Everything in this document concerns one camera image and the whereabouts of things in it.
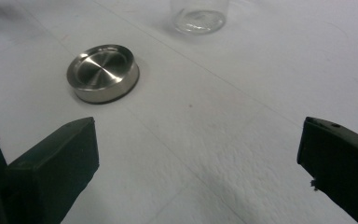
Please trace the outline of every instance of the clear glass container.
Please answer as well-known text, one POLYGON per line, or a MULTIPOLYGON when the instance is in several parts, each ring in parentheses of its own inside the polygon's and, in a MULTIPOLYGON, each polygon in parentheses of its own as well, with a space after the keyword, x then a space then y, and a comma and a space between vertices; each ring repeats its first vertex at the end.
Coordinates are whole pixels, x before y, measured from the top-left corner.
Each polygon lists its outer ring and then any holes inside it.
POLYGON ((176 30, 206 35, 226 23, 229 0, 171 0, 172 22, 176 30))

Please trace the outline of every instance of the metal lid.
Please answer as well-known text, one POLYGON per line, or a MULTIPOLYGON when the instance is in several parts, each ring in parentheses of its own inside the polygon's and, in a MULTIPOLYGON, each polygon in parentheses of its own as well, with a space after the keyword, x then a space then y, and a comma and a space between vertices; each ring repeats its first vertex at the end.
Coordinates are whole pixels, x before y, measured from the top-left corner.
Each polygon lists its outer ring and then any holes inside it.
POLYGON ((127 94, 139 78, 132 53, 119 45, 102 45, 78 55, 67 79, 76 95, 91 104, 114 101, 127 94))

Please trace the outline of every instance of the black clamp jaw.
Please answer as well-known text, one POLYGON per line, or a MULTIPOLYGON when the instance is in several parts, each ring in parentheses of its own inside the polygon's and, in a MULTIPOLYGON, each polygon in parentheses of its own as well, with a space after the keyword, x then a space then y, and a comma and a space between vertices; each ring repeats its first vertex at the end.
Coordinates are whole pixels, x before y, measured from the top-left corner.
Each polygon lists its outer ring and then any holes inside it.
POLYGON ((7 165, 0 150, 0 224, 59 224, 99 167, 94 119, 63 125, 7 165))
POLYGON ((297 156, 311 185, 358 221, 358 134, 339 124, 306 118, 297 156))

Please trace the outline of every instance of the white table surface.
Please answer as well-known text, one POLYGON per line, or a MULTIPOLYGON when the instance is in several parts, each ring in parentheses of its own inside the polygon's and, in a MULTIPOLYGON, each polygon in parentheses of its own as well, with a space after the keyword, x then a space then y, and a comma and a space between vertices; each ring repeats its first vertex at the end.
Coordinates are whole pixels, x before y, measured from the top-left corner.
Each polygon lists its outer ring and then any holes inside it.
POLYGON ((0 0, 7 161, 93 116, 101 167, 65 224, 355 223, 296 154, 306 116, 358 133, 358 1, 232 0, 197 37, 169 16, 168 0, 0 0), (129 48, 141 78, 87 105, 66 68, 102 44, 129 48))

